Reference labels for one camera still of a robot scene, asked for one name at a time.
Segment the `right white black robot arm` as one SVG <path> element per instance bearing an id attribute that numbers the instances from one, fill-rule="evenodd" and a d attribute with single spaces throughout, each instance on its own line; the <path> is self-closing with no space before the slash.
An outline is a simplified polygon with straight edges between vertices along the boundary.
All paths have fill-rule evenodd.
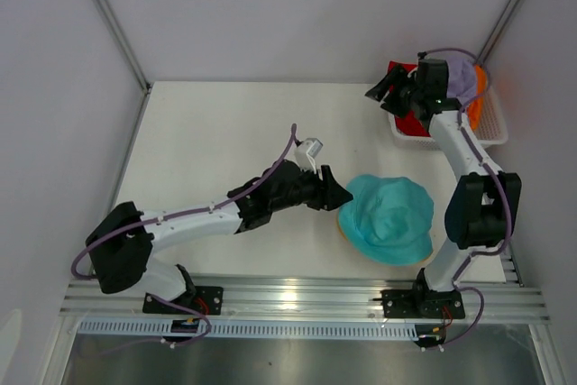
<path id="1" fill-rule="evenodd" d="M 397 118 L 413 115 L 444 153 L 456 178 L 444 213 L 447 238 L 410 289 L 382 291 L 387 318 L 438 318 L 444 311 L 463 318 L 459 280 L 480 257 L 500 255 L 513 234 L 521 179 L 504 171 L 482 148 L 467 105 L 449 95 L 449 78 L 445 60 L 421 56 L 411 70 L 393 64 L 366 94 Z"/>

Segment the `teal bucket hat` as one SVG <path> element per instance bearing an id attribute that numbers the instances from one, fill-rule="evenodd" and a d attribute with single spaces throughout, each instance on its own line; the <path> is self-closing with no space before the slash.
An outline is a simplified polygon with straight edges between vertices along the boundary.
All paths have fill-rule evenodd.
<path id="1" fill-rule="evenodd" d="M 346 186 L 353 200 L 339 208 L 337 222 L 359 230 L 390 229 L 430 231 L 434 201 L 424 187 L 406 177 L 380 178 L 363 174 Z"/>

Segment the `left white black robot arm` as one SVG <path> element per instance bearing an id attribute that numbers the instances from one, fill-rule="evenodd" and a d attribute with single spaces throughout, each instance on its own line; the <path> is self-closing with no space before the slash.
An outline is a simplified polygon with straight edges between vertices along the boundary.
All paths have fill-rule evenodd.
<path id="1" fill-rule="evenodd" d="M 134 202 L 124 202 L 89 235 L 86 247 L 102 293 L 142 290 L 181 314 L 193 307 L 196 290 L 184 266 L 156 260 L 157 252 L 202 237 L 255 230 L 268 224 L 274 213 L 293 206 L 333 211 L 352 199 L 329 166 L 304 170 L 283 160 L 277 168 L 229 191 L 221 203 L 144 212 Z"/>

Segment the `yellow bucket hat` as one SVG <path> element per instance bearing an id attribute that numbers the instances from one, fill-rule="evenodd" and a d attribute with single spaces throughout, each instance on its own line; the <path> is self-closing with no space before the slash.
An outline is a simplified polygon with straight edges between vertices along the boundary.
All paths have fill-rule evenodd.
<path id="1" fill-rule="evenodd" d="M 338 221 L 338 233 L 356 251 L 368 259 L 391 266 L 417 265 L 428 260 L 433 244 L 428 231 L 416 233 L 408 229 L 390 229 L 377 232 L 359 230 L 354 225 Z"/>

